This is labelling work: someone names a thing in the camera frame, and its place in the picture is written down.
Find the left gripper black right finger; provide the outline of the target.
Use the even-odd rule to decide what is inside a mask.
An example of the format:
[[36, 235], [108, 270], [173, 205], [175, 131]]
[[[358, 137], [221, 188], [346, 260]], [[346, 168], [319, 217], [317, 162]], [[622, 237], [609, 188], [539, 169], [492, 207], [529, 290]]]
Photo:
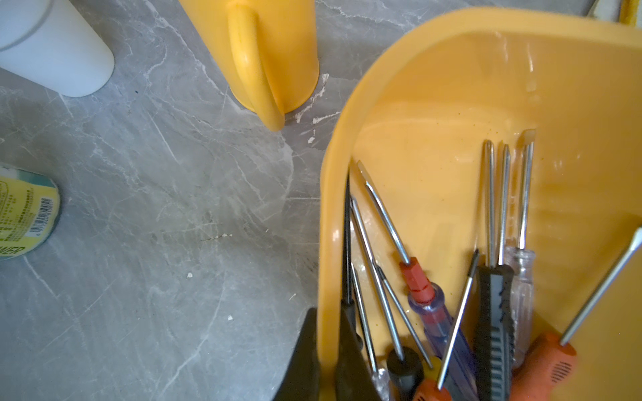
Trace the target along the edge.
[[342, 401], [380, 400], [370, 372], [359, 350], [356, 334], [350, 324], [350, 309], [341, 306], [339, 359], [335, 373], [336, 399]]

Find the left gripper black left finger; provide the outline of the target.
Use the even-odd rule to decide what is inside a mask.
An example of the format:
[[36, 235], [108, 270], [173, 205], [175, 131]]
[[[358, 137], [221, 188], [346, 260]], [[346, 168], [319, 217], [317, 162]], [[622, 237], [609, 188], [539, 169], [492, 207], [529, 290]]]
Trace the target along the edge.
[[317, 309], [307, 311], [294, 352], [274, 401], [317, 401], [320, 367], [317, 355]]

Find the black round handle screwdriver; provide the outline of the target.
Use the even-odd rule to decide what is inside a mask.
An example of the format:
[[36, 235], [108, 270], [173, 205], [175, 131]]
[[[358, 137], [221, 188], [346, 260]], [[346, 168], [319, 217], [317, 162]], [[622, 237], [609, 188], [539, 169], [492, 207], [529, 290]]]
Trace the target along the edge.
[[364, 251], [366, 264], [369, 268], [369, 275], [374, 283], [374, 289], [376, 290], [391, 337], [393, 349], [386, 357], [389, 375], [392, 383], [396, 387], [399, 400], [412, 400], [417, 385], [424, 379], [423, 367], [417, 353], [404, 347], [401, 343], [399, 331], [393, 317], [391, 303], [387, 297], [383, 279], [377, 269], [375, 253], [370, 243], [358, 202], [353, 195], [349, 196], [349, 203], [355, 224], [355, 233]]

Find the purple red screwdriver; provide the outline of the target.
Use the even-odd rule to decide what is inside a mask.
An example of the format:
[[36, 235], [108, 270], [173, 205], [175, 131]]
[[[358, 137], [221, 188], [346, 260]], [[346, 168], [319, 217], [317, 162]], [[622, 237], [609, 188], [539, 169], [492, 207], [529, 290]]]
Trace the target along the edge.
[[[397, 253], [400, 255], [399, 266], [409, 289], [409, 305], [421, 318], [426, 338], [436, 356], [441, 358], [445, 355], [451, 328], [454, 324], [454, 319], [446, 307], [445, 294], [437, 284], [428, 279], [418, 259], [411, 256], [406, 250], [398, 230], [396, 230], [374, 181], [371, 179], [363, 162], [358, 161], [356, 166], [384, 227], [391, 237]], [[478, 399], [475, 359], [461, 331], [457, 333], [447, 373], [454, 381], [463, 399]]]

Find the black ribbed handle screwdriver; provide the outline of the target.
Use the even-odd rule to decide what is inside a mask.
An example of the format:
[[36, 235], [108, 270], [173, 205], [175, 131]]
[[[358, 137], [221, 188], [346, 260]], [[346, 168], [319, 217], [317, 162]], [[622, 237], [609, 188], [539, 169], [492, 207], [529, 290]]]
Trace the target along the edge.
[[495, 217], [495, 146], [484, 142], [486, 190], [486, 264], [478, 267], [479, 318], [475, 333], [478, 399], [508, 400], [512, 385], [514, 327], [511, 313], [513, 269], [498, 259]]

